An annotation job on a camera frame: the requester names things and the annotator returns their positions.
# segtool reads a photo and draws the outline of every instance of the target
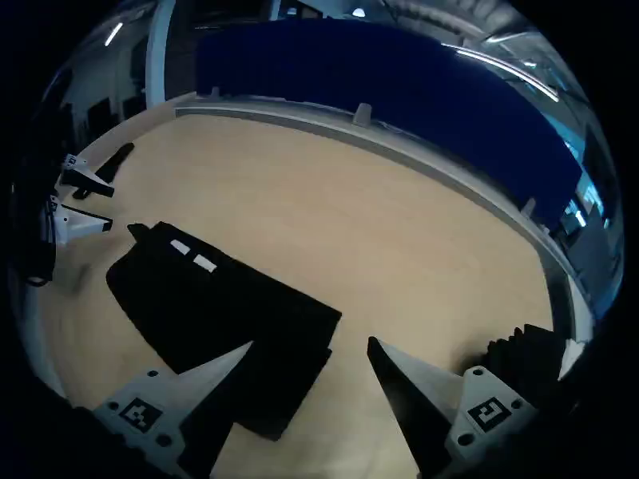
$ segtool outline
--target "ceiling light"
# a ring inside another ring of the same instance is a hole
[[[579,210],[577,210],[577,212],[574,215],[575,215],[575,218],[577,218],[577,221],[579,222],[579,226],[583,228],[585,226],[585,220],[582,213]]]
[[[457,53],[459,53],[460,55],[475,58],[476,60],[481,60],[485,63],[488,63],[489,65],[496,66],[497,68],[505,70],[506,72],[513,74],[515,77],[521,78],[523,81],[525,81],[529,85],[532,85],[534,88],[544,93],[547,97],[549,97],[553,101],[559,101],[559,96],[557,95],[557,92],[551,89],[548,85],[541,83],[537,78],[533,77],[532,75],[529,75],[527,72],[520,70],[519,68],[515,66],[512,66],[509,63],[506,63],[505,61],[499,60],[498,58],[495,58],[495,57],[491,57],[489,55],[486,55],[485,53],[480,53],[480,52],[473,51],[471,49],[463,48],[461,46],[448,45],[446,43],[443,43],[442,45],[455,48],[457,50]]]
[[[109,43],[111,43],[111,40],[113,40],[113,37],[115,37],[115,34],[120,31],[120,28],[122,28],[122,22],[115,25],[115,28],[109,35],[109,38],[106,39],[105,46],[109,46]]]
[[[522,35],[527,35],[529,32],[516,32],[511,34],[503,34],[503,35],[492,35],[486,39],[487,43],[501,43],[506,40],[510,40],[512,38],[521,37]]]

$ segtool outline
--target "blue divider panel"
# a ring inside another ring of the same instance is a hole
[[[264,95],[356,111],[472,164],[554,228],[581,169],[544,116],[480,61],[437,41],[366,22],[237,26],[198,45],[197,92]]]

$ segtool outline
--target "black fabric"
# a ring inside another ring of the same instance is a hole
[[[236,421],[277,439],[328,360],[341,313],[170,224],[129,230],[140,233],[136,244],[106,275],[122,309],[176,373],[255,341],[242,361]]]

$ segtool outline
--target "white label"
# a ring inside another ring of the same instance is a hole
[[[213,270],[215,268],[217,268],[217,266],[213,263],[211,263],[210,261],[208,261],[208,259],[206,259],[204,256],[202,255],[197,255],[195,257],[195,259],[193,260],[193,262],[195,264],[199,264],[200,266],[202,266],[206,271],[208,271],[209,273],[213,273]]]
[[[190,247],[186,246],[184,243],[180,243],[177,239],[174,239],[173,241],[171,241],[171,246],[173,246],[183,255],[191,251]]]

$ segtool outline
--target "desk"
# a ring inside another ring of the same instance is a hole
[[[112,217],[112,231],[61,249],[55,279],[40,291],[50,354],[73,404],[94,408],[163,365],[105,282],[133,244],[128,223],[174,224],[343,312],[333,355],[282,439],[234,426],[216,477],[414,477],[367,360],[368,336],[457,370],[517,326],[552,327],[533,247],[423,174],[234,118],[180,117],[134,142],[112,199],[65,201]]]

